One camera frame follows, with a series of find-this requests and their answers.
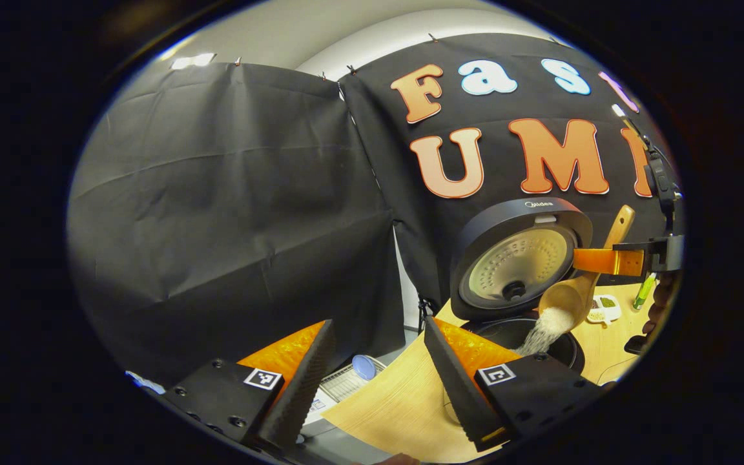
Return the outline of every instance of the inner lid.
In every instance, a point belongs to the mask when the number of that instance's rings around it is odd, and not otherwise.
[[[543,294],[573,263],[575,234],[557,224],[531,227],[488,248],[459,285],[467,304],[506,309]]]

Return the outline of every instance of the wooden scoop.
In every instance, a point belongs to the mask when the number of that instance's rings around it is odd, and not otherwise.
[[[624,241],[631,225],[633,224],[633,215],[635,212],[627,205],[622,206],[616,220],[610,228],[608,239],[604,242],[606,249],[612,248],[614,244]],[[599,280],[599,273],[585,272],[582,276],[571,280],[563,280],[547,288],[541,295],[538,308],[539,311],[544,309],[558,308],[567,312],[573,317],[573,325],[570,329],[579,326],[579,323],[587,318],[590,312],[590,306],[593,301],[593,291],[596,289],[596,282]]]

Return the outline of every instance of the blue letter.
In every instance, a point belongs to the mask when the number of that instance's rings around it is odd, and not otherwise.
[[[541,66],[555,76],[555,83],[571,94],[590,94],[590,86],[579,77],[576,68],[558,59],[543,59]]]
[[[519,83],[507,77],[501,65],[486,59],[464,63],[458,68],[458,74],[466,76],[461,80],[461,87],[468,94],[486,95],[494,90],[508,94],[519,87]]]

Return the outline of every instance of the wooden table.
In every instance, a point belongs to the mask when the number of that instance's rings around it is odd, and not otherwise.
[[[622,316],[608,327],[585,321],[573,330],[584,350],[582,376],[591,382],[615,379],[635,362],[636,356],[623,348],[631,336],[641,335],[653,302],[651,296],[640,311],[633,310],[638,289],[638,284],[597,287],[596,295],[617,298]],[[457,326],[466,323],[452,314],[449,302],[436,316]],[[405,453],[422,462],[468,462],[499,449],[476,452],[464,430],[447,416],[443,397],[440,377],[419,335],[381,374],[323,418],[384,452]]]

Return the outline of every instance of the black cloth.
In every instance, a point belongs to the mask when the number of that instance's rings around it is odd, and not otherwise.
[[[567,62],[579,71],[590,86],[589,95],[569,94],[556,85],[555,76],[543,68],[543,59]],[[458,67],[476,59],[494,61],[504,68],[517,88],[509,94],[491,92],[468,94],[461,88],[464,76]],[[429,97],[442,105],[438,114],[409,124],[407,107],[401,95],[390,88],[393,81],[425,65],[437,65],[443,75],[434,77],[442,95]],[[545,39],[511,34],[472,34],[413,45],[358,68],[339,80],[349,111],[357,124],[360,139],[378,176],[384,198],[395,215],[398,247],[408,276],[419,294],[445,304],[449,298],[450,251],[464,224],[484,209],[515,198],[555,196],[573,203],[594,225],[591,247],[601,247],[609,227],[624,203],[635,210],[629,242],[661,235],[665,221],[656,198],[638,196],[633,189],[636,172],[628,142],[620,130],[625,126],[612,112],[617,103],[628,111],[652,140],[663,143],[658,130],[641,109],[629,112],[610,85],[599,77],[603,68],[582,52]],[[625,92],[635,99],[632,92]],[[560,142],[564,142],[567,121],[584,119],[596,126],[597,147],[608,194],[581,194],[573,182],[566,192],[553,182],[548,194],[525,194],[521,182],[526,177],[525,159],[519,137],[508,130],[508,123],[520,118],[541,121]],[[424,136],[440,136],[440,157],[446,176],[464,176],[458,145],[449,139],[453,130],[477,127],[484,167],[484,183],[467,198],[442,198],[428,191],[422,181],[417,157],[409,144]],[[663,150],[670,150],[663,144]],[[633,279],[603,276],[600,285],[623,284]]]
[[[166,386],[332,318],[330,369],[404,345],[392,214],[336,83],[142,74],[73,179],[74,282],[122,367]]]

